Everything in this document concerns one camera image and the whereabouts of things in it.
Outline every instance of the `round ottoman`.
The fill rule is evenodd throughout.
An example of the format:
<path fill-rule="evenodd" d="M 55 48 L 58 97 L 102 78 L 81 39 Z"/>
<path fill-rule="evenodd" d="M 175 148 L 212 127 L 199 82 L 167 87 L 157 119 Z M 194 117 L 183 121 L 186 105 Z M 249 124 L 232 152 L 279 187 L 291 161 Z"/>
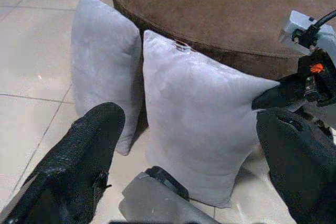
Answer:
<path fill-rule="evenodd" d="M 113 0 L 141 31 L 153 30 L 244 73 L 278 80 L 300 55 L 278 42 L 294 9 L 316 19 L 336 0 Z"/>

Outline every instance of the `tile floor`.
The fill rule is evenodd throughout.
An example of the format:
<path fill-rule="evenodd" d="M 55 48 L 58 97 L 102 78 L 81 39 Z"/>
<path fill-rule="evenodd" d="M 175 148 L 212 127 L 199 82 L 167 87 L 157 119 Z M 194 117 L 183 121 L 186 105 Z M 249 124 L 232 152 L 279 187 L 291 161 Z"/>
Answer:
<path fill-rule="evenodd" d="M 112 0 L 102 0 L 112 5 Z M 0 210 L 18 192 L 35 165 L 77 118 L 70 82 L 70 31 L 78 0 L 0 0 Z M 149 167 L 146 130 L 130 155 L 116 154 L 113 185 L 92 223 L 124 220 L 118 211 L 123 188 Z M 245 161 L 232 207 L 193 204 L 224 223 L 294 223 L 267 177 L 256 151 Z"/>

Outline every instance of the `pillow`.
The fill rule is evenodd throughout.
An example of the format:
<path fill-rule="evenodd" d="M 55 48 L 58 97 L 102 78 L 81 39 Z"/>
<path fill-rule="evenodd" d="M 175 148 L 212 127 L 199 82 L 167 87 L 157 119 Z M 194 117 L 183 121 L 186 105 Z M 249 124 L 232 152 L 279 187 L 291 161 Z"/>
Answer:
<path fill-rule="evenodd" d="M 149 30 L 143 74 L 149 163 L 170 173 L 191 198 L 228 207 L 240 166 L 258 144 L 252 100 L 278 83 L 241 73 Z"/>
<path fill-rule="evenodd" d="M 127 155 L 143 101 L 137 27 L 100 0 L 80 0 L 72 25 L 72 85 L 76 111 L 114 102 L 125 112 L 117 151 Z"/>

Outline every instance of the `white pillow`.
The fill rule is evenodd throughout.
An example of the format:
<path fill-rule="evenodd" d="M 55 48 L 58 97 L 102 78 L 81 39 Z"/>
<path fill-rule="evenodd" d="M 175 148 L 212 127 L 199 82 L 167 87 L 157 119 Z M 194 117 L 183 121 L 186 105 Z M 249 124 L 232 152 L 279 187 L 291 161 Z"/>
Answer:
<path fill-rule="evenodd" d="M 147 157 L 193 199 L 229 206 L 235 177 L 258 144 L 252 100 L 277 82 L 220 64 L 152 31 L 144 34 Z"/>
<path fill-rule="evenodd" d="M 72 85 L 76 111 L 114 102 L 125 112 L 117 151 L 127 155 L 143 102 L 140 33 L 135 24 L 100 0 L 80 0 L 72 25 Z"/>

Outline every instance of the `brown ottoman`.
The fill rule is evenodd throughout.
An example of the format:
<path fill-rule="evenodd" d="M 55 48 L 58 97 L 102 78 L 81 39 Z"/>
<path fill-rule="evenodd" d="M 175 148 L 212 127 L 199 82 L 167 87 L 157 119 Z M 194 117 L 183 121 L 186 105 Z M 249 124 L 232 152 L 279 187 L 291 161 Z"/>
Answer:
<path fill-rule="evenodd" d="M 295 9 L 320 18 L 336 0 L 113 0 L 143 32 L 153 30 L 244 73 L 277 80 L 296 72 L 300 55 L 278 42 Z"/>

